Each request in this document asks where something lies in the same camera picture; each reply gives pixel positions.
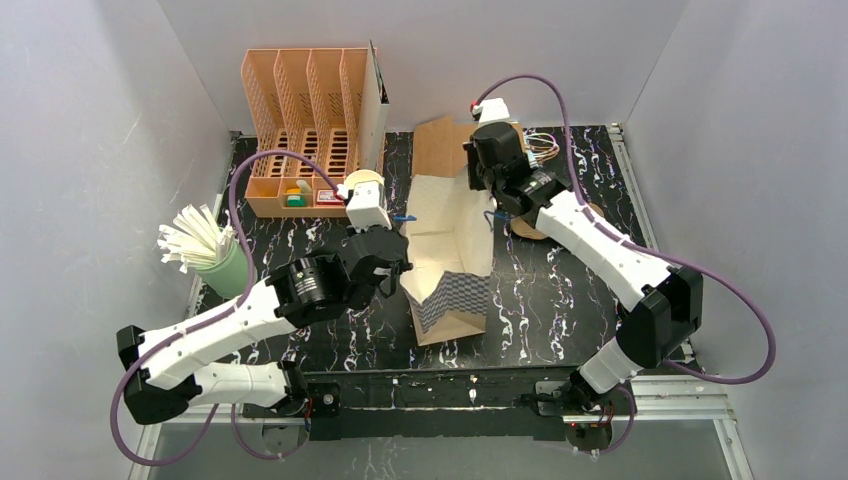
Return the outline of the brown pulp cup carrier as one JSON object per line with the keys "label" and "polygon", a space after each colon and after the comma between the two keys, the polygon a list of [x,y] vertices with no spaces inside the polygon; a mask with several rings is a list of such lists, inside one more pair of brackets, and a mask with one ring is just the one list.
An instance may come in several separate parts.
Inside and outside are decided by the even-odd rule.
{"label": "brown pulp cup carrier", "polygon": [[610,224],[588,204],[581,204],[565,193],[554,197],[548,206],[541,206],[520,219],[531,229],[569,249],[604,238],[601,228],[611,230]]}

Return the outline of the blue checkered paper bag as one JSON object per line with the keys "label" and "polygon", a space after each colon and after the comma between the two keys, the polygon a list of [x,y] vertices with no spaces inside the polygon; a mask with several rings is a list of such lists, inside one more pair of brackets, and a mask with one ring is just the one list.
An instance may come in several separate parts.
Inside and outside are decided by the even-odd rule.
{"label": "blue checkered paper bag", "polygon": [[412,269],[400,285],[418,345],[485,332],[494,263],[488,214],[494,209],[488,191],[469,187],[464,169],[453,178],[412,179],[406,213],[415,219],[401,227]]}

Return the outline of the stack of white paper cups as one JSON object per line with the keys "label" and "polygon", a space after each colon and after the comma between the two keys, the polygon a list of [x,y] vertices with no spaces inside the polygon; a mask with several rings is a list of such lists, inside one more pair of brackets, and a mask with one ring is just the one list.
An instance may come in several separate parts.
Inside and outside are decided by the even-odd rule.
{"label": "stack of white paper cups", "polygon": [[384,177],[376,171],[360,169],[347,175],[344,180],[344,185],[349,190],[354,190],[359,183],[363,182],[378,182],[380,185],[383,185],[385,180]]}

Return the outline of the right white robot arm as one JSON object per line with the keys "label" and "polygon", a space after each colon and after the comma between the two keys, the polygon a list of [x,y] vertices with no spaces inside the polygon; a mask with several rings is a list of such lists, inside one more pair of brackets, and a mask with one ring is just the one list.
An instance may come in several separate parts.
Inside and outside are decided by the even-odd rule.
{"label": "right white robot arm", "polygon": [[623,310],[615,336],[551,393],[533,400],[588,411],[615,387],[653,369],[701,325],[703,277],[638,251],[578,200],[578,190],[530,159],[509,123],[477,127],[463,145],[468,184],[555,240],[613,291]]}

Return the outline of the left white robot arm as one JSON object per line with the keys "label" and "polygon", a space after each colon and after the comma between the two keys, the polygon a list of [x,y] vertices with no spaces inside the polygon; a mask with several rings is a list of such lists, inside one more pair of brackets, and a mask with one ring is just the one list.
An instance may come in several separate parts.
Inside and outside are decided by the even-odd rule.
{"label": "left white robot arm", "polygon": [[408,247],[399,231],[373,226],[337,249],[318,249],[277,268],[247,296],[179,324],[119,330],[118,354],[129,375],[122,389],[126,408],[140,425],[222,403],[297,413],[309,402],[309,387],[295,362],[226,364],[222,357],[362,311],[376,295],[393,295],[400,275],[412,268]]}

